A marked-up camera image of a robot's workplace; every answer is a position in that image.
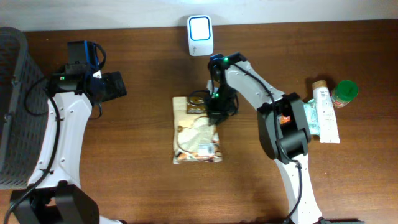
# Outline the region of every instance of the gray plastic basket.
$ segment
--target gray plastic basket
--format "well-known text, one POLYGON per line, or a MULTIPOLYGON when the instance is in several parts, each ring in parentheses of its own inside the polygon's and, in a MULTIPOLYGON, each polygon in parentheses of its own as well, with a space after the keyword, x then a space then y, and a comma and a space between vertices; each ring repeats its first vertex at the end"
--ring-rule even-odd
MULTIPOLYGON (((11 27, 0 28, 0 189, 26 188, 39 158, 47 115, 28 114, 24 98, 41 77, 23 33, 11 27)), ((44 86, 45 82, 38 84, 27 99, 33 113, 48 108, 44 86)))

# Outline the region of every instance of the white device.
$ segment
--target white device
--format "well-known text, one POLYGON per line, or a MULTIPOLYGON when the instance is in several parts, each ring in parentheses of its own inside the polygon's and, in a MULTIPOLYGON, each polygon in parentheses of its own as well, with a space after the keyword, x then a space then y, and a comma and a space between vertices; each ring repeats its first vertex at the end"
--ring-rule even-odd
POLYGON ((192 56, 211 55, 214 44, 210 17, 190 16, 187 20, 187 29, 189 54, 192 56))

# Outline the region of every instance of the bottle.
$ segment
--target bottle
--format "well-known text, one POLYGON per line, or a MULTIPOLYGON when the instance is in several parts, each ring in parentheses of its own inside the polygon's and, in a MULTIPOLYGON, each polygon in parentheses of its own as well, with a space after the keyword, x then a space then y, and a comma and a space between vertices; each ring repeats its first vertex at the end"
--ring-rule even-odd
POLYGON ((351 80, 341 81, 331 92, 331 101, 335 108, 342 108, 358 95, 358 86, 351 80))

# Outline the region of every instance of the wooden surface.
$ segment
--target wooden surface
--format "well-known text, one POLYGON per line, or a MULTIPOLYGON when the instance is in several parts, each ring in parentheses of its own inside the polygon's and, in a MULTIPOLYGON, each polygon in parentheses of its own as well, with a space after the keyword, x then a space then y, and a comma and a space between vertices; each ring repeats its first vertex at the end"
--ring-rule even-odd
MULTIPOLYGON (((398 21, 216 26, 214 53, 240 51, 271 85, 311 97, 317 78, 359 85, 336 110, 341 144, 310 143, 310 175, 328 219, 398 222, 398 21)), ((262 150, 254 110, 221 126, 224 161, 172 164, 172 97, 202 89, 208 57, 188 55, 186 28, 26 33, 44 73, 67 62, 67 42, 92 40, 119 70, 128 95, 89 121, 80 161, 82 189, 102 215, 129 223, 237 223, 282 218, 287 197, 262 150)), ((0 191, 4 215, 11 191, 0 191)))

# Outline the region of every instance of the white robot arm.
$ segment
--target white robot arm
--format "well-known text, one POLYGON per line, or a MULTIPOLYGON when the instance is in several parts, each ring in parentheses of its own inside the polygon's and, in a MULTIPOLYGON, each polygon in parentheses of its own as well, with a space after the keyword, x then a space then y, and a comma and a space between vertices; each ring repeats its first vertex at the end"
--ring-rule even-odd
POLYGON ((217 93, 205 100, 210 124, 219 124, 228 117, 228 113, 236 111, 233 101, 236 91, 240 92, 257 110, 260 142, 280 170, 289 200, 288 218, 294 223, 318 222, 322 213, 315 201, 308 173, 307 144, 310 133, 300 98, 296 94, 287 96, 275 89, 239 53, 228 57, 221 54, 212 56, 208 68, 212 79, 220 83, 217 93), (279 120, 274 122, 274 118, 282 114, 290 116, 290 121, 284 125, 280 125, 279 120))
POLYGON ((101 109, 102 102, 127 94, 121 74, 101 74, 106 55, 96 43, 69 42, 68 51, 69 63, 51 75, 44 90, 49 110, 39 159, 28 188, 12 192, 5 223, 11 212, 21 224, 126 223, 100 216, 97 204, 80 189, 79 178, 81 147, 91 111, 94 105, 101 109), (97 48, 104 56, 101 63, 97 48), (48 206, 53 199, 55 205, 48 206))

